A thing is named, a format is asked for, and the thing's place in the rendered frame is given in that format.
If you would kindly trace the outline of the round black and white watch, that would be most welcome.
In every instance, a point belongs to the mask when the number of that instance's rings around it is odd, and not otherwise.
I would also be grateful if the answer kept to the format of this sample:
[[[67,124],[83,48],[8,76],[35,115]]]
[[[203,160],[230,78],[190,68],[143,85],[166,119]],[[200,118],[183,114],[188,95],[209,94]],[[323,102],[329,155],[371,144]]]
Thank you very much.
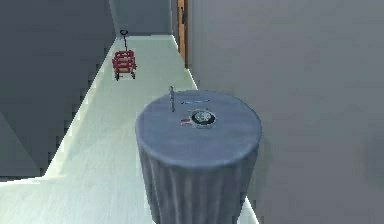
[[[217,120],[216,115],[207,109],[196,109],[189,116],[191,124],[195,128],[212,128]]]

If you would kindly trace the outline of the round table with blue cloth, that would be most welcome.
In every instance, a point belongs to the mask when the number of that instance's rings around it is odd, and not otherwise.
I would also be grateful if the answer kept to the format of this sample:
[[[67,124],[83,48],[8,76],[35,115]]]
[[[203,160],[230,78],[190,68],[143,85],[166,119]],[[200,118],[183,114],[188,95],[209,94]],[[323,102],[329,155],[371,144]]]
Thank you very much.
[[[259,117],[240,99],[214,91],[178,91],[174,103],[171,112],[169,95],[152,101],[135,125],[152,220],[236,224],[258,155]],[[212,128],[181,125],[196,109],[216,115]]]

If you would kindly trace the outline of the blue flat pen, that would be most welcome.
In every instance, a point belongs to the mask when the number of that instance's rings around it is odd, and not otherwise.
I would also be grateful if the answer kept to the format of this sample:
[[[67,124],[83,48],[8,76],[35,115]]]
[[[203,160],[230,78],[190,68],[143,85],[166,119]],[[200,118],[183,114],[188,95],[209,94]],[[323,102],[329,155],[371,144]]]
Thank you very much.
[[[181,102],[180,104],[197,104],[197,103],[206,103],[206,102],[209,102],[210,100],[209,99],[206,99],[206,100],[191,100],[191,101],[183,101]]]

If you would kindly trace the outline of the brown wooden room door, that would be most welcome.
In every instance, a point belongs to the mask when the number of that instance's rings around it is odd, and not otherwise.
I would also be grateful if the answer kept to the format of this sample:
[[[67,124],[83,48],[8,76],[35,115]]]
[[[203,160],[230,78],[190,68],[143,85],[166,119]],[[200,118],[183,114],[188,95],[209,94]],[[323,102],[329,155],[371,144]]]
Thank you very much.
[[[181,10],[180,7],[185,9],[186,22],[182,24],[181,22]],[[187,31],[187,0],[177,0],[177,25],[178,25],[178,49],[179,53],[184,60],[185,67],[188,67],[188,31]]]

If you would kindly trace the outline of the red toy wagon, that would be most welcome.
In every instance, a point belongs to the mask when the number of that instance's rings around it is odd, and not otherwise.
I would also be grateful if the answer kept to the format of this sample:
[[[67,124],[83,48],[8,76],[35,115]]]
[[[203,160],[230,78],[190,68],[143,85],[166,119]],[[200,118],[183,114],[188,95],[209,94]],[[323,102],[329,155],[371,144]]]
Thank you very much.
[[[119,81],[124,73],[129,73],[131,77],[135,79],[137,64],[134,51],[130,50],[127,46],[126,36],[128,31],[120,30],[120,34],[123,36],[124,50],[117,51],[112,59],[114,77],[117,81]]]

